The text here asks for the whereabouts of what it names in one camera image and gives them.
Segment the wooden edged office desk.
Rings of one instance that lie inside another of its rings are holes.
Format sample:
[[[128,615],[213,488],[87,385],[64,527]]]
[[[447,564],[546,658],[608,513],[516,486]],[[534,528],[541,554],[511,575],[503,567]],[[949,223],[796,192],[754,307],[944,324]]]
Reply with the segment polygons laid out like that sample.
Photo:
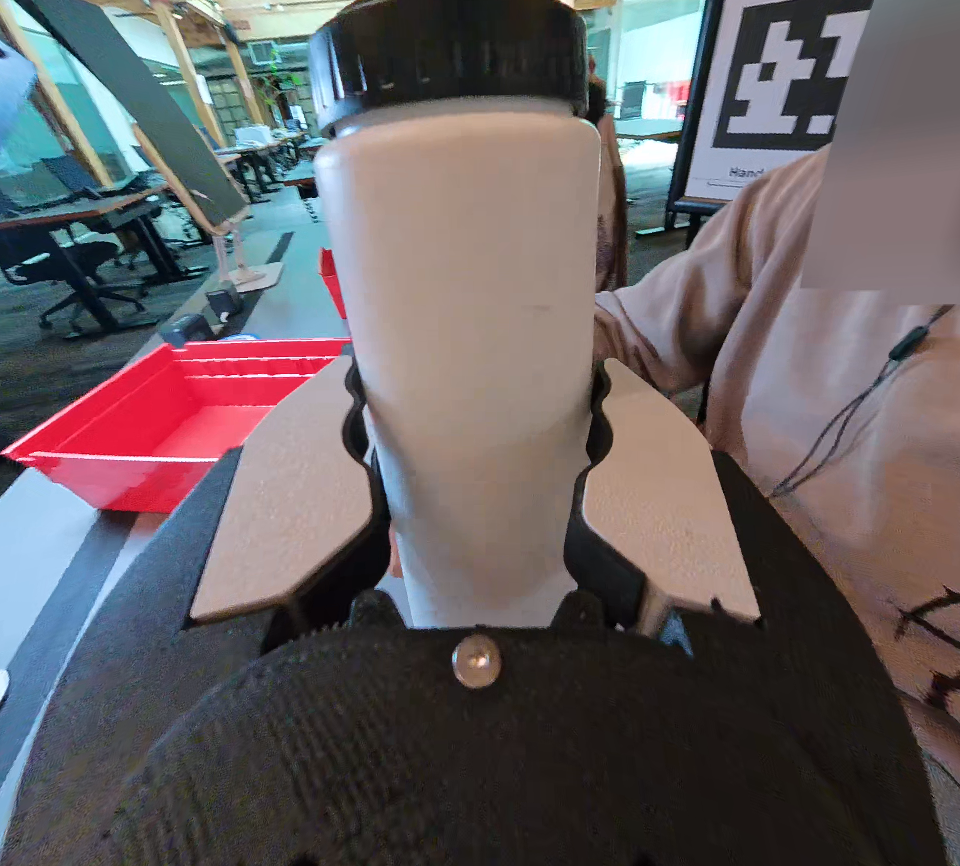
[[[2,220],[1,231],[3,234],[50,235],[65,231],[74,224],[89,227],[98,234],[133,229],[134,224],[162,204],[169,192],[169,188],[165,187],[148,188],[138,193],[20,212],[10,219]]]

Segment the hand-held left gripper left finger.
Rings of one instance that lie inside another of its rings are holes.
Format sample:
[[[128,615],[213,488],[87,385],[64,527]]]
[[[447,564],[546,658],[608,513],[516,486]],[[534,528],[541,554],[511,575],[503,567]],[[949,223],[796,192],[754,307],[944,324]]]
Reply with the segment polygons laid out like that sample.
[[[282,627],[345,621],[386,574],[391,515],[356,358],[283,399],[240,453],[190,609],[213,623],[274,612]]]

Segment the black office chair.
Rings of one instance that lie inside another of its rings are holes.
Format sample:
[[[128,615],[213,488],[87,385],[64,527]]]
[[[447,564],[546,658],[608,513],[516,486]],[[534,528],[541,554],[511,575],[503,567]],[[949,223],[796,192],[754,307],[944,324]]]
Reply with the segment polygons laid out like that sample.
[[[114,259],[114,246],[105,240],[59,244],[43,229],[9,228],[1,232],[1,272],[16,287],[64,284],[70,293],[42,312],[42,330],[53,328],[51,318],[68,311],[66,341],[102,337],[150,327],[156,319],[143,304],[143,282],[110,284],[99,269]]]

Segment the black framed marker sign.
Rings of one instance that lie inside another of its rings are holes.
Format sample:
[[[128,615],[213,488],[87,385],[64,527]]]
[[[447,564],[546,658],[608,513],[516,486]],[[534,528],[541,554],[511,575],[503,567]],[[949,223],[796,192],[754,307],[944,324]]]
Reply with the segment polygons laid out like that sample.
[[[874,0],[704,0],[666,228],[700,224],[833,137]]]

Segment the black board with wooden rim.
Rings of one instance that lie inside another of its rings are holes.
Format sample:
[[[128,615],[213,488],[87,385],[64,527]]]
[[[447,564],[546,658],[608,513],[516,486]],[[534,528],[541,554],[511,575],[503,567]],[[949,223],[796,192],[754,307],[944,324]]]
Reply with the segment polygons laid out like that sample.
[[[100,6],[85,0],[13,1],[122,105],[214,233],[229,233],[244,220],[246,195]]]

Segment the white bottle with black cap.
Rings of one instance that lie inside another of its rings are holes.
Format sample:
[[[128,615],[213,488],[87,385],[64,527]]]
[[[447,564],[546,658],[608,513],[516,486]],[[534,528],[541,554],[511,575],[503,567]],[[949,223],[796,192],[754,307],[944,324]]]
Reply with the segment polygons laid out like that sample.
[[[545,627],[586,464],[598,180],[558,0],[355,0],[314,161],[413,624]]]

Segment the white metal board stand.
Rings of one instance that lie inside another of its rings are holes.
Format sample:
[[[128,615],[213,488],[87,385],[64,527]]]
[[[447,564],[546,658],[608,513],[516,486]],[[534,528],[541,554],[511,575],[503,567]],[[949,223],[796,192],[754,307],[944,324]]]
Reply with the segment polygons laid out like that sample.
[[[231,284],[237,293],[261,292],[277,285],[284,271],[283,254],[279,260],[269,261],[270,247],[263,253],[246,240],[237,225],[228,234],[212,234],[216,260],[215,272],[221,284]]]

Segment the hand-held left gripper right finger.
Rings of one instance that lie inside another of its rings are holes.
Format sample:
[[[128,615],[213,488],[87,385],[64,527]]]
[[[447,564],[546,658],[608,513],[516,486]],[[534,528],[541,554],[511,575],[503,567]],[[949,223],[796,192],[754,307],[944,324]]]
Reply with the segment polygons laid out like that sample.
[[[563,560],[606,623],[662,628],[719,607],[755,623],[751,584],[713,452],[698,429],[616,359],[598,363],[588,464],[577,476]]]

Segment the red plastic bin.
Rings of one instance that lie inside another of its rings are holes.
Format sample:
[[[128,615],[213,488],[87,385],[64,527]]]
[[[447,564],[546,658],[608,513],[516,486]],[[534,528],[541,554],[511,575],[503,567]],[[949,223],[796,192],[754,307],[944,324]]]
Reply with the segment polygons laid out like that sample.
[[[169,514],[350,344],[343,337],[243,336],[162,344],[2,455],[98,510]]]
[[[345,322],[347,320],[346,306],[342,296],[342,287],[331,249],[321,247],[318,250],[318,274],[322,279],[340,318]]]

